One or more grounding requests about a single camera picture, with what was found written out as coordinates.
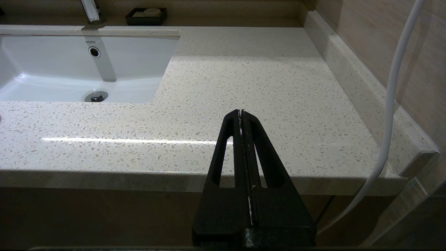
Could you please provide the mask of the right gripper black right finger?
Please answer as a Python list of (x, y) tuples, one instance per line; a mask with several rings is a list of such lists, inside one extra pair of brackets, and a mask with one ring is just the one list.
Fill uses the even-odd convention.
[(316, 227), (260, 121), (242, 112), (250, 222), (245, 247), (312, 247)]

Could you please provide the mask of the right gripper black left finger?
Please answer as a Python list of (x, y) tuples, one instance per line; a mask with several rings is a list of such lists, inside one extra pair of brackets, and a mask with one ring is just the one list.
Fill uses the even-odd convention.
[[(251, 226), (246, 159), (240, 133), (240, 111), (228, 113), (222, 122), (205, 186), (192, 227), (196, 246), (236, 246)], [(234, 187), (220, 187), (228, 138), (233, 138)]]

